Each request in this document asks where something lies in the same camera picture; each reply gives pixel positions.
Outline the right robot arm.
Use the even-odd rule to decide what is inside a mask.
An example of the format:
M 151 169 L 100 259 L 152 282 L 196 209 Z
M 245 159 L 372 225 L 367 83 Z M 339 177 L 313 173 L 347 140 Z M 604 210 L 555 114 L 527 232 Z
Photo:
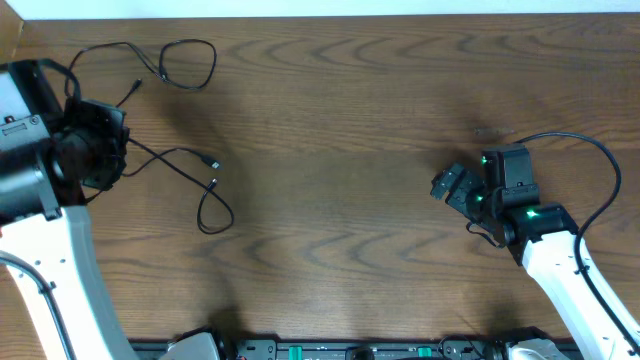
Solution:
M 542 204 L 523 140 L 486 148 L 482 175 L 455 163 L 435 176 L 431 195 L 468 221 L 466 229 L 506 248 L 554 305 L 585 359 L 633 359 L 639 325 L 605 280 L 584 235 L 612 194 L 582 225 L 559 203 Z

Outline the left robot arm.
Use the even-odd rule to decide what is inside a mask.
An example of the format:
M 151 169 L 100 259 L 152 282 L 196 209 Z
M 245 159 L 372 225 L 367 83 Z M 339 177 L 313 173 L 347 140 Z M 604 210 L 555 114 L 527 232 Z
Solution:
M 49 359 L 133 359 L 97 264 L 84 188 L 126 166 L 125 113 L 50 59 L 1 67 L 1 263 Z

